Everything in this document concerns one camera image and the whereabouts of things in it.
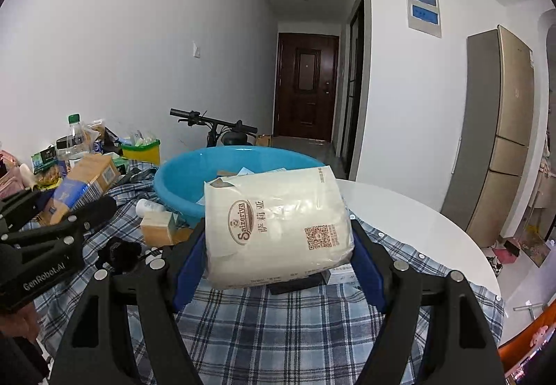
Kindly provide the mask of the person left hand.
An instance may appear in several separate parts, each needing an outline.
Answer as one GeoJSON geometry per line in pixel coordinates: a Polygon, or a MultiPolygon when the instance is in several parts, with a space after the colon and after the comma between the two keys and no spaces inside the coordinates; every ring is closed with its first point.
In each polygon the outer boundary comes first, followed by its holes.
{"type": "Polygon", "coordinates": [[[27,304],[13,314],[2,315],[0,329],[8,338],[23,337],[34,343],[40,332],[39,317],[34,303],[27,304]]]}

